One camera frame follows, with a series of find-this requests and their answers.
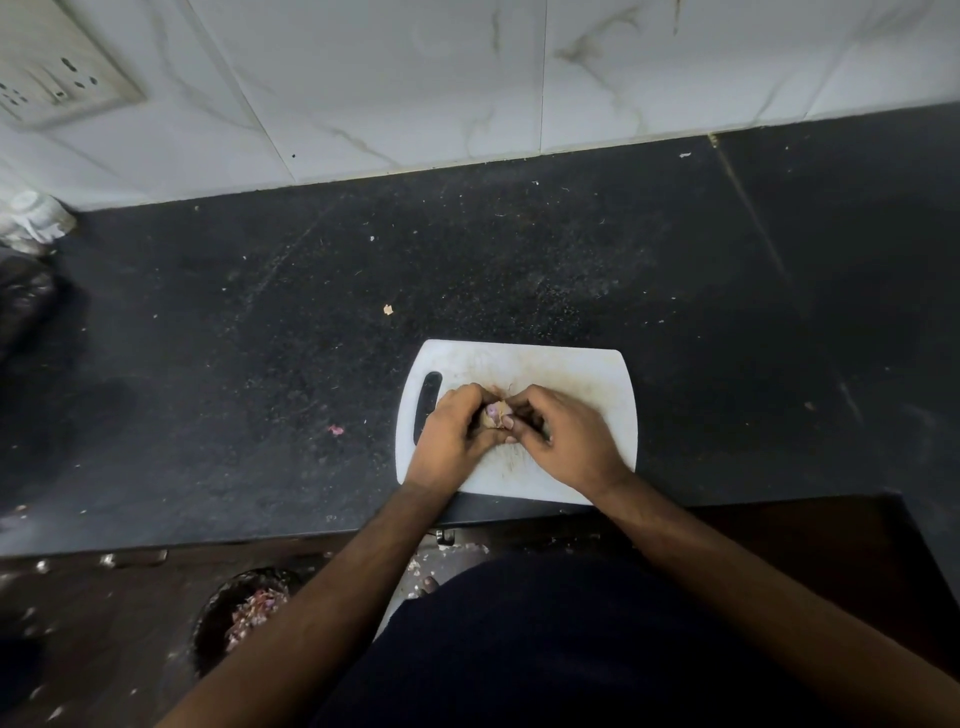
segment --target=person's right hand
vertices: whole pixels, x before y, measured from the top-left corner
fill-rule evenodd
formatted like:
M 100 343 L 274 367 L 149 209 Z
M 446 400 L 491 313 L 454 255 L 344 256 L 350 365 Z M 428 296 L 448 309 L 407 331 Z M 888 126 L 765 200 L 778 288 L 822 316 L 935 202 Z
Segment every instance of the person's right hand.
M 569 395 L 536 384 L 507 399 L 517 413 L 503 424 L 537 464 L 590 500 L 633 474 L 616 449 L 607 423 L 595 409 Z M 550 439 L 528 424 L 543 417 Z

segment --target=black granite surface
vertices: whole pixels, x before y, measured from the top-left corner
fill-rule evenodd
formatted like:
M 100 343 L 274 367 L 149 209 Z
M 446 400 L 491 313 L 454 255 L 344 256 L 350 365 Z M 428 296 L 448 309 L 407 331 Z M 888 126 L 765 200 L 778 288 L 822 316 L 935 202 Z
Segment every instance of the black granite surface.
M 639 466 L 684 504 L 903 491 L 956 589 L 956 118 L 87 214 L 73 290 L 0 372 L 0 555 L 359 527 L 396 487 L 410 364 L 458 338 L 619 349 Z

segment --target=cutting board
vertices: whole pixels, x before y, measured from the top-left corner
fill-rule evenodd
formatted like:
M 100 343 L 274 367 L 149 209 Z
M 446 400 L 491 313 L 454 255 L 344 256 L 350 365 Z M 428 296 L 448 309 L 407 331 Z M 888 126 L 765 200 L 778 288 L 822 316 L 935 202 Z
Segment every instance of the cutting board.
M 487 388 L 498 387 L 508 395 L 529 384 L 540 384 L 583 400 L 603 415 L 620 455 L 631 470 L 636 467 L 636 404 L 620 352 L 429 339 L 417 354 L 400 398 L 396 416 L 397 482 L 403 482 L 414 453 L 420 390 L 431 372 L 443 377 L 437 399 L 475 381 Z M 486 496 L 588 503 L 546 474 L 519 444 L 488 452 L 460 490 Z

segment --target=person's left hand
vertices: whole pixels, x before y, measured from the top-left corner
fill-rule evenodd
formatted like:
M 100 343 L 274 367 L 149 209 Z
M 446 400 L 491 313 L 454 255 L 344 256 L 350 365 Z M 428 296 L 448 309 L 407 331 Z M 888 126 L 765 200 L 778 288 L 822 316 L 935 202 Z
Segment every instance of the person's left hand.
M 499 399 L 479 384 L 451 389 L 426 419 L 404 484 L 412 483 L 452 496 L 473 472 L 487 450 L 516 440 L 504 429 L 468 433 L 470 421 L 481 406 Z

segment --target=power socket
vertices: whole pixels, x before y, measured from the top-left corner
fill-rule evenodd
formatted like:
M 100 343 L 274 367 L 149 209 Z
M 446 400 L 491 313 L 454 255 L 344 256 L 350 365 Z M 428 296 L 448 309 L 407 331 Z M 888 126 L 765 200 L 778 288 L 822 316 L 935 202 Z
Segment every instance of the power socket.
M 0 2 L 0 118 L 47 127 L 140 98 L 53 0 Z

